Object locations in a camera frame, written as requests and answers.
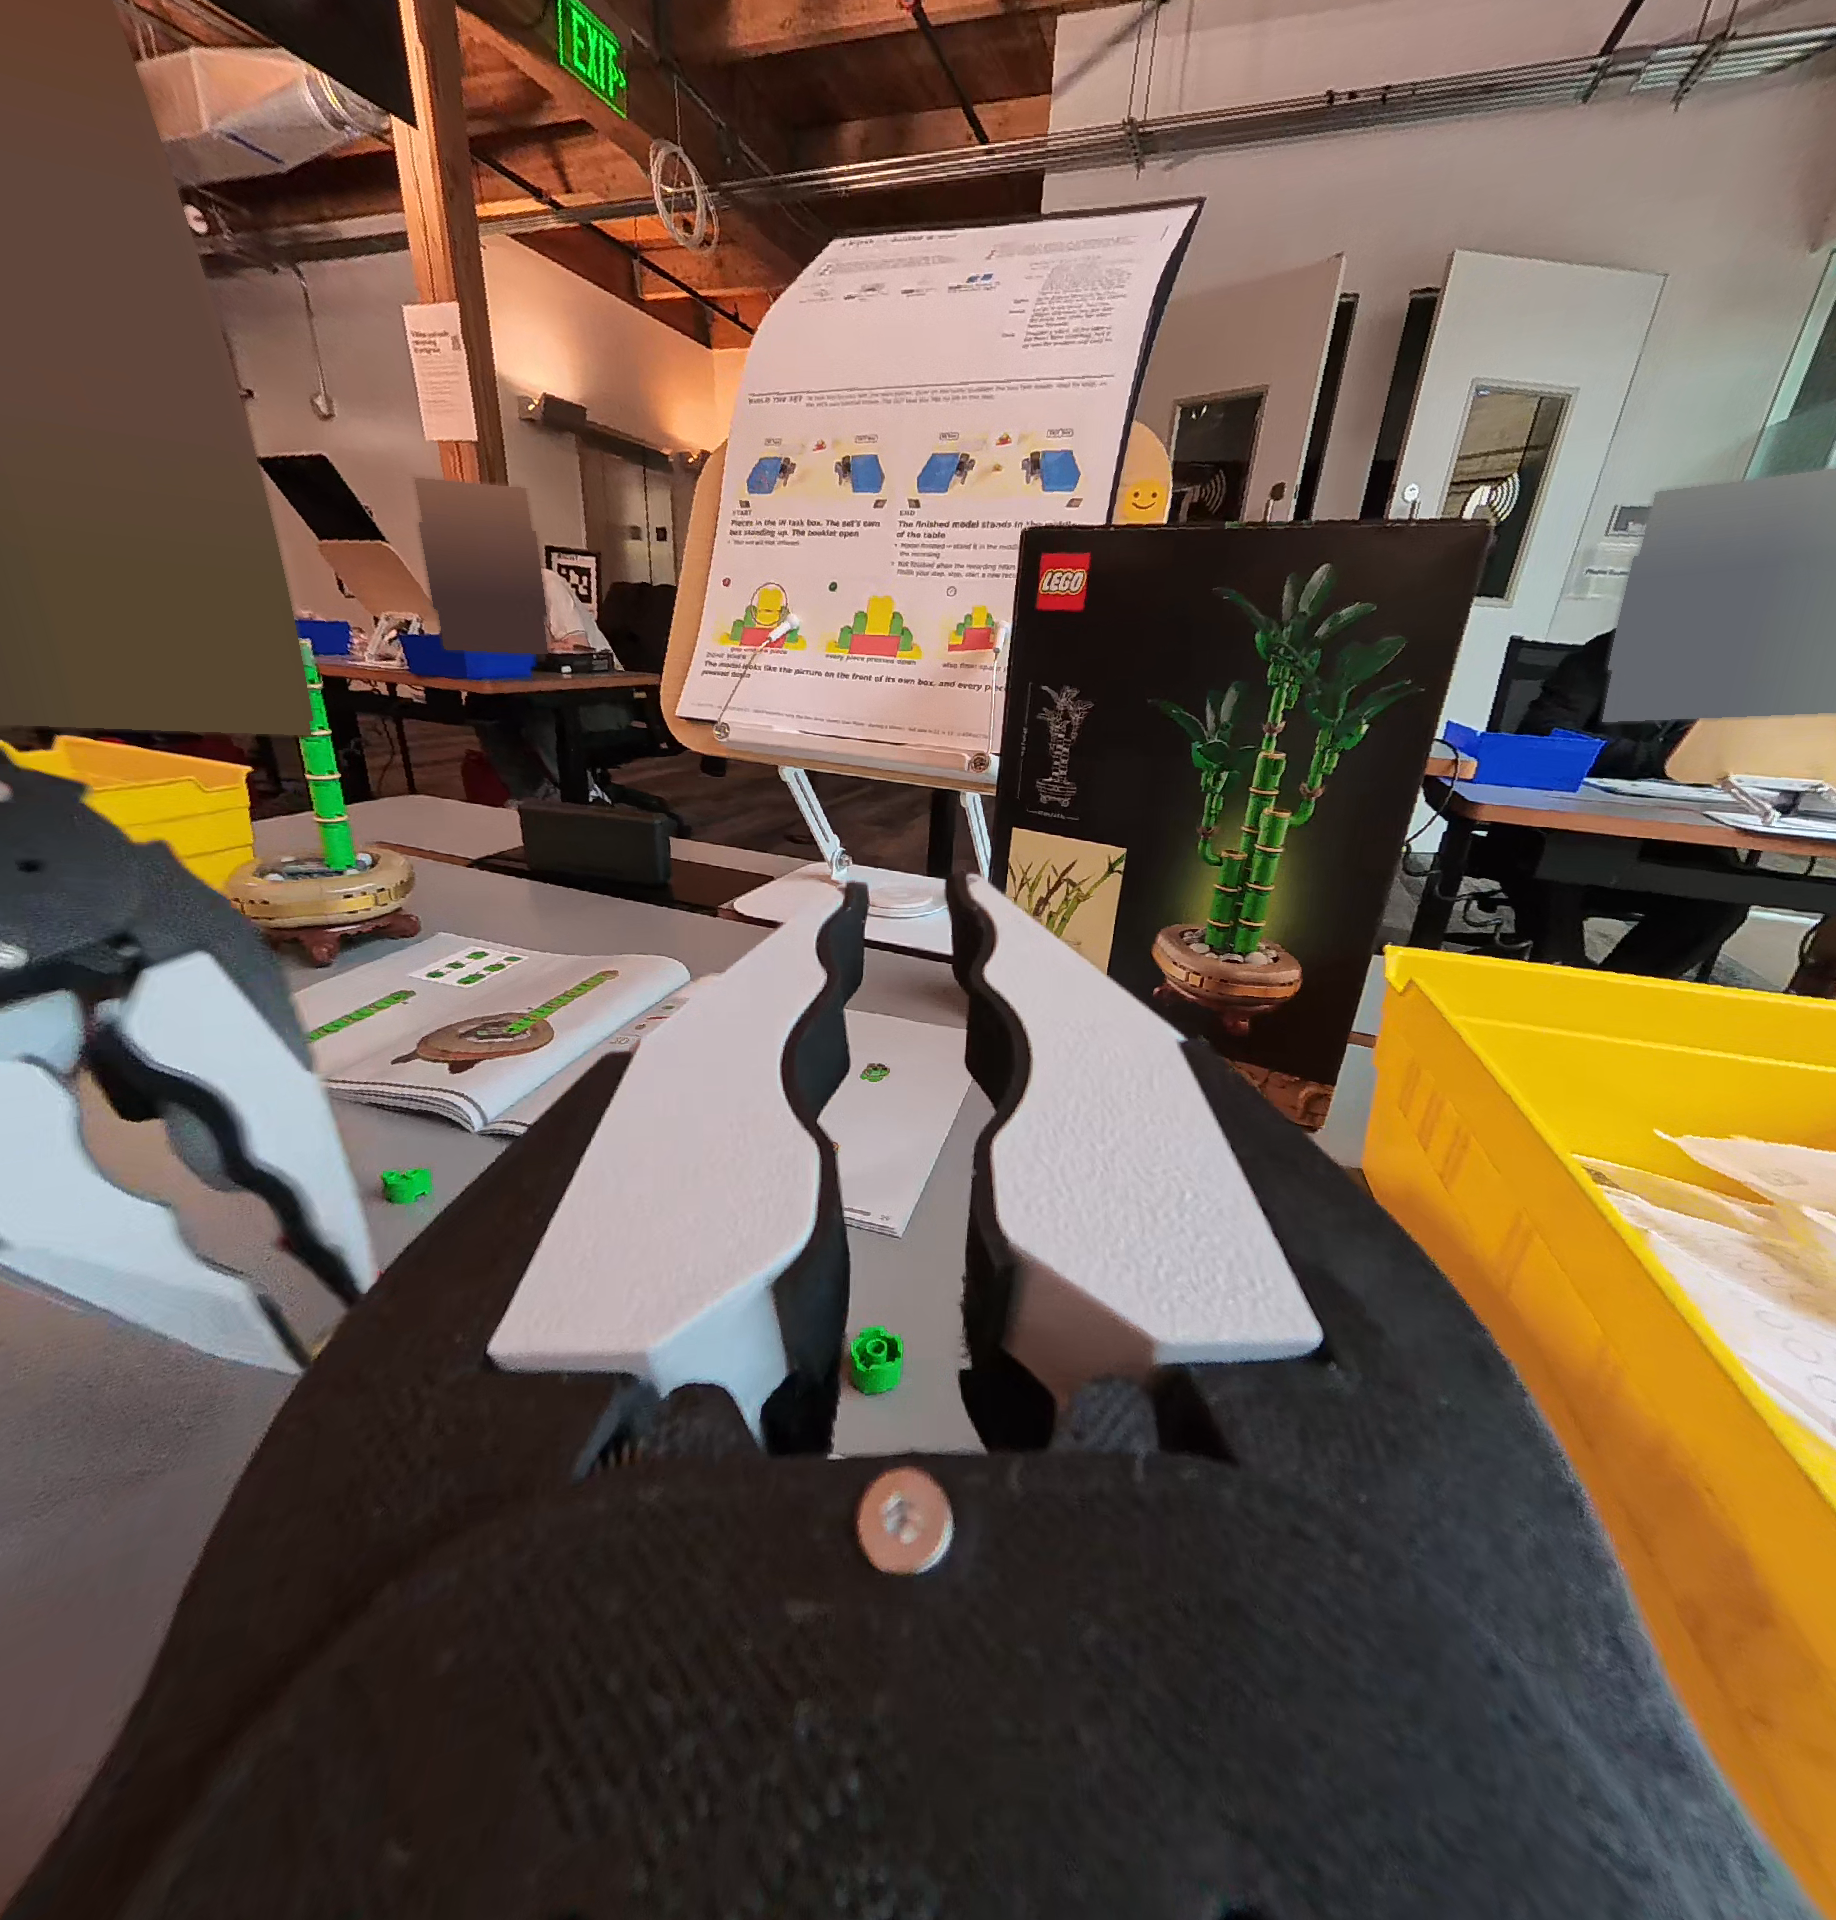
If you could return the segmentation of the cluttered wooden desk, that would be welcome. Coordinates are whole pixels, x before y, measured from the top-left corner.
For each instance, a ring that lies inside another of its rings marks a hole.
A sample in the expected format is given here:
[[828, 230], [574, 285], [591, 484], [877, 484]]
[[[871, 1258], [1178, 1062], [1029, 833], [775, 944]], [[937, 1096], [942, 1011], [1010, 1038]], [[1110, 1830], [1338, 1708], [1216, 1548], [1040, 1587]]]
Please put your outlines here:
[[1590, 892], [1744, 900], [1815, 919], [1836, 919], [1836, 837], [1732, 827], [1693, 803], [1645, 803], [1593, 788], [1543, 788], [1450, 780], [1450, 758], [1427, 764], [1423, 802], [1444, 835], [1424, 874], [1406, 944], [1439, 949], [1450, 937], [1465, 874], [1479, 868], [1479, 835], [1536, 833], [1531, 880], [1558, 892], [1566, 909]]

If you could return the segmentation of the white paper bags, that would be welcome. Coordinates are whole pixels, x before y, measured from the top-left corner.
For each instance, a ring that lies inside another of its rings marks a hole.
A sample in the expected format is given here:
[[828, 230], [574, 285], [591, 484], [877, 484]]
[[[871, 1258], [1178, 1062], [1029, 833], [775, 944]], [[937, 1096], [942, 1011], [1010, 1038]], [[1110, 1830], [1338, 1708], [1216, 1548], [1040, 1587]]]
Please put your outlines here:
[[1683, 1136], [1700, 1176], [1584, 1157], [1744, 1370], [1836, 1453], [1836, 1149]]

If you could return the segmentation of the black power box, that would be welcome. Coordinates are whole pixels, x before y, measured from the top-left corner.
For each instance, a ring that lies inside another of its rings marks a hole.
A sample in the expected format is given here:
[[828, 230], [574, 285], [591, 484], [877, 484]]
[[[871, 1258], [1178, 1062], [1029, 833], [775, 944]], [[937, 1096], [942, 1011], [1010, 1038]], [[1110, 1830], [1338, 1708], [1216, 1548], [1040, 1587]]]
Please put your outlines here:
[[521, 853], [545, 882], [655, 894], [673, 882], [673, 817], [624, 803], [517, 803]]

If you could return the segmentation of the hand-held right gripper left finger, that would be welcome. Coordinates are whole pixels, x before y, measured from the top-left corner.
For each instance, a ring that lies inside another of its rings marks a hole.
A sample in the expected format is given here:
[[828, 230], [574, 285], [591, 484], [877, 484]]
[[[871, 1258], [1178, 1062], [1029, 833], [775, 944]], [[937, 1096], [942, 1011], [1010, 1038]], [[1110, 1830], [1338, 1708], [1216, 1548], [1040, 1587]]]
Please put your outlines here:
[[507, 1374], [721, 1388], [775, 1455], [829, 1455], [850, 1258], [824, 1109], [850, 1070], [868, 887], [821, 886], [624, 1070], [491, 1337]]

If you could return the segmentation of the black toy set box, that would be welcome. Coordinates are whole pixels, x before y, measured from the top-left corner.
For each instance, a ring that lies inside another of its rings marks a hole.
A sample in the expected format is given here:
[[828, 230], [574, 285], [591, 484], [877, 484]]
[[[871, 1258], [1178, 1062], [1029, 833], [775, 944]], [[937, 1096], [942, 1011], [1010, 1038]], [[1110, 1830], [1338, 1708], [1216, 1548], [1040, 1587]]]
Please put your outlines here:
[[990, 874], [1309, 1130], [1489, 546], [1459, 517], [1024, 543]]

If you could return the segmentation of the yellow plastic parts bin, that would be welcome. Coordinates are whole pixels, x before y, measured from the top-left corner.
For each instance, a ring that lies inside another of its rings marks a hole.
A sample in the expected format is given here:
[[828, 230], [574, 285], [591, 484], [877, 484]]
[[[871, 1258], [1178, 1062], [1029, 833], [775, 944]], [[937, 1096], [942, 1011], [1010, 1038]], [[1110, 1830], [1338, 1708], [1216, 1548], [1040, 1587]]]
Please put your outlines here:
[[1836, 1001], [1389, 946], [1363, 1172], [1568, 1450], [1721, 1771], [1836, 1915], [1836, 1445], [1769, 1396], [1586, 1160], [1836, 1149]]
[[226, 892], [257, 853], [249, 767], [95, 736], [8, 747], [35, 774], [79, 781], [91, 810], [134, 840], [164, 840], [199, 882]]

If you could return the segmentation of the grey desk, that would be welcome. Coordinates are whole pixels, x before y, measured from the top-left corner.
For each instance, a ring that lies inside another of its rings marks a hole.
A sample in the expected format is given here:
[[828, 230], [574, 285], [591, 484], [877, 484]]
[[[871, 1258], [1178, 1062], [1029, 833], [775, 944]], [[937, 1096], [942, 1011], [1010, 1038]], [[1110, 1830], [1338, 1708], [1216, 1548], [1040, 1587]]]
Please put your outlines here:
[[[482, 853], [517, 843], [483, 807], [386, 802], [358, 807], [367, 837]], [[691, 976], [725, 971], [760, 926], [645, 900], [548, 887], [455, 859], [415, 859], [429, 932], [491, 932], [534, 949], [645, 949]], [[871, 949], [865, 1013], [965, 1025], [949, 962]], [[965, 1096], [930, 1187], [901, 1236], [850, 1227], [847, 1328], [904, 1337], [904, 1382], [865, 1400], [843, 1389], [838, 1455], [981, 1453], [959, 1389], [965, 1333], [965, 1209], [973, 1139], [993, 1106]], [[438, 1198], [367, 1198], [378, 1256], [389, 1258], [455, 1201], [507, 1139], [425, 1114], [336, 1106], [358, 1178], [432, 1164]], [[116, 1120], [86, 1093], [91, 1149], [129, 1187], [178, 1205], [186, 1239], [267, 1285], [317, 1337], [334, 1301], [268, 1236], [268, 1213], [211, 1189], [155, 1125]], [[0, 1282], [0, 1909], [110, 1750], [164, 1646], [170, 1615], [237, 1480], [273, 1424], [284, 1378], [233, 1368]]]

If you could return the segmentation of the building instruction booklet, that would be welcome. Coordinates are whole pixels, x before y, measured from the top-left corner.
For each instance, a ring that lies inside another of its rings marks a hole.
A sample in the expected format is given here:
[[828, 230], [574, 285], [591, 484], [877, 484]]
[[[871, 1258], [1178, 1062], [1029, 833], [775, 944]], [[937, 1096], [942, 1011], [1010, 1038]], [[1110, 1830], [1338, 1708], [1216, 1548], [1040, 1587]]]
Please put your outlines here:
[[[601, 1053], [703, 994], [670, 958], [574, 958], [434, 936], [295, 994], [311, 1065], [347, 1103], [521, 1136]], [[970, 1092], [965, 1042], [850, 1011], [850, 1072], [824, 1109], [850, 1227], [901, 1236]]]

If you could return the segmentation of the long wooden desk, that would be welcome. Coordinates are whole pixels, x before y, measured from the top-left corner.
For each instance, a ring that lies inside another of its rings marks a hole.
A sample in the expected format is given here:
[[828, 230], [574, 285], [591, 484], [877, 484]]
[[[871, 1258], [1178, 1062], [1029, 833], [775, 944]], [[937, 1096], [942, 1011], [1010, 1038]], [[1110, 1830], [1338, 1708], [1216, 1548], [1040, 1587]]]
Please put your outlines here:
[[482, 722], [507, 718], [508, 708], [540, 708], [553, 718], [553, 747], [574, 753], [576, 769], [583, 774], [583, 781], [560, 781], [560, 792], [576, 802], [591, 799], [591, 781], [597, 780], [597, 769], [585, 764], [585, 751], [576, 744], [576, 708], [633, 704], [640, 712], [633, 720], [629, 737], [621, 747], [605, 747], [599, 753], [605, 774], [640, 758], [687, 753], [687, 744], [664, 722], [664, 710], [658, 704], [658, 674], [548, 671], [521, 680], [432, 680], [406, 668], [384, 668], [378, 659], [323, 657], [317, 676], [324, 686], [324, 710], [336, 751], [344, 795], [354, 803], [364, 803], [375, 799], [367, 758], [363, 751], [363, 712], [375, 712], [393, 722], [400, 767], [409, 792], [417, 792], [404, 733], [409, 718], [421, 718], [429, 722], [454, 730], [475, 730]]

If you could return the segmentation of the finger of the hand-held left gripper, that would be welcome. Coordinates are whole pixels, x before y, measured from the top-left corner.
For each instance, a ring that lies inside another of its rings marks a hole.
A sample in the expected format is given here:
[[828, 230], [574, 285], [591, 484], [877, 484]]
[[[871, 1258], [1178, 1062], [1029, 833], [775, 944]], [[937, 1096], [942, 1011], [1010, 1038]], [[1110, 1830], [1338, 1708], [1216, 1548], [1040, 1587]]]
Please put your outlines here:
[[138, 969], [95, 1013], [95, 1062], [155, 1114], [184, 1114], [184, 1157], [267, 1201], [284, 1245], [344, 1305], [378, 1282], [358, 1184], [287, 980], [267, 946], [194, 946]]
[[199, 1258], [176, 1213], [110, 1180], [79, 1096], [87, 1019], [76, 994], [0, 1005], [0, 1279], [279, 1374], [306, 1345], [247, 1279]]

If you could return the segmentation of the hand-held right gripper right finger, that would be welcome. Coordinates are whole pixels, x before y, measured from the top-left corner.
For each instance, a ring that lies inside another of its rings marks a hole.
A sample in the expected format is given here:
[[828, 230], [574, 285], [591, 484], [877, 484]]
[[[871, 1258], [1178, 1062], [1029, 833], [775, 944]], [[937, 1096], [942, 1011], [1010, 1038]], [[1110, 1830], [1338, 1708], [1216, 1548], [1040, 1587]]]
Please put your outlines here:
[[1315, 1355], [1322, 1325], [1212, 1103], [1222, 1058], [990, 880], [949, 886], [973, 1149], [962, 1396], [993, 1453], [1082, 1389]]

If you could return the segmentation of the green exit sign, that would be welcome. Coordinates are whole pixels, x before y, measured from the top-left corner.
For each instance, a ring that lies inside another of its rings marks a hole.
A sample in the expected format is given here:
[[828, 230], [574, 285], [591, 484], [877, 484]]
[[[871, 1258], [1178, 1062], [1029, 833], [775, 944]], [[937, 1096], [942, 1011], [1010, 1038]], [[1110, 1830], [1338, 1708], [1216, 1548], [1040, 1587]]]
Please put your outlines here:
[[627, 49], [593, 2], [561, 0], [553, 7], [555, 58], [605, 109], [627, 117]]

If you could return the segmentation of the printed task sheet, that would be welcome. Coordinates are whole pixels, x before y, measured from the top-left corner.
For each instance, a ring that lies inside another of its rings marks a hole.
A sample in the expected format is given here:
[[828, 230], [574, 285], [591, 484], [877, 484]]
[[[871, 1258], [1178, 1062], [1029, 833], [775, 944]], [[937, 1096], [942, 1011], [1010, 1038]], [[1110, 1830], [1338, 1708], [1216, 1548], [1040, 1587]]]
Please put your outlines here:
[[1202, 205], [829, 239], [749, 350], [669, 718], [993, 792], [1024, 538], [1106, 524]]

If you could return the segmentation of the white paper notice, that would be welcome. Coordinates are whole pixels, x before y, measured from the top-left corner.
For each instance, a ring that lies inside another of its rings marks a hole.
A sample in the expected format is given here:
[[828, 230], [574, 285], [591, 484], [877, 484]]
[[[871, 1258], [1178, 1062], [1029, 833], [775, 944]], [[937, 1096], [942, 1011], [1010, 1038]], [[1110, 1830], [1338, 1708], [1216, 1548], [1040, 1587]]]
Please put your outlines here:
[[406, 302], [411, 384], [429, 443], [478, 443], [478, 405], [459, 302]]

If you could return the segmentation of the toy bamboo stalk in tan pot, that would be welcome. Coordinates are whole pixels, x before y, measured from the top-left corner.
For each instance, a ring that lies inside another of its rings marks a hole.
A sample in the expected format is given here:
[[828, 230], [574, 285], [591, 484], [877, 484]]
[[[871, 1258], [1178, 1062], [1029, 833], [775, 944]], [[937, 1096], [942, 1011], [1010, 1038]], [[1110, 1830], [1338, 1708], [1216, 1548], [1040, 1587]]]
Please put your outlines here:
[[356, 937], [421, 936], [409, 909], [415, 873], [404, 852], [364, 847], [350, 822], [324, 680], [309, 635], [301, 635], [309, 730], [301, 737], [317, 847], [257, 858], [226, 882], [226, 896], [275, 944], [295, 944], [329, 969]]

